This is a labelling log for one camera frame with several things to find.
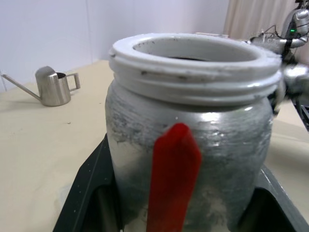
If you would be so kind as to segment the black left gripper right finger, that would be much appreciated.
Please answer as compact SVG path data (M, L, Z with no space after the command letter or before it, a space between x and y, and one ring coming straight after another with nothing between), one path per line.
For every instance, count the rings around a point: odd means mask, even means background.
M309 232L309 224L266 166L259 172L238 232Z

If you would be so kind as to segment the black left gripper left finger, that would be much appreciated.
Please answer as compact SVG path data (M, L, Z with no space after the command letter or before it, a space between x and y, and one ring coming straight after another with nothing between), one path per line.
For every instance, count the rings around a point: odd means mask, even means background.
M81 165L53 232L121 232L118 191L105 137Z

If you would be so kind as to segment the grey white plastic jar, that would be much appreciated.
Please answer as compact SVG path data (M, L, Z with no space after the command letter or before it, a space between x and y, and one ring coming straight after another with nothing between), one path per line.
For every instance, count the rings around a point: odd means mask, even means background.
M115 42L105 101L123 232L146 232L153 149L187 125L201 165L181 232L235 232L270 143L281 57L231 39L150 33Z

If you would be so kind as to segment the red flat plastic strip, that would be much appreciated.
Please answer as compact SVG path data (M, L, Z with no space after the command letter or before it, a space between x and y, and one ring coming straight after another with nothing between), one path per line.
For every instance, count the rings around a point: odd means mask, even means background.
M189 127L173 125L153 149L146 232L181 232L201 165Z

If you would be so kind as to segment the steel watering can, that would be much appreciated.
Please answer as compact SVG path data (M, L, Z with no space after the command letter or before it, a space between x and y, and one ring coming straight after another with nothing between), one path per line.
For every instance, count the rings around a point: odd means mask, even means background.
M40 101L42 105L49 107L62 106L69 103L71 101L70 93L81 88L78 73L72 73L69 76L74 77L75 88L73 89L69 88L68 75L61 72L56 72L49 66L39 68L35 73L39 91L39 94L36 95L8 75L1 75L4 79Z

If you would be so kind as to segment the beige curtain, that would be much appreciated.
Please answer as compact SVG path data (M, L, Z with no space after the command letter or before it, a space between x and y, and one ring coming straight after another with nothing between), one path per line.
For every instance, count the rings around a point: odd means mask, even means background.
M224 34L249 39L273 25L280 33L287 15L296 7L295 0L229 0Z

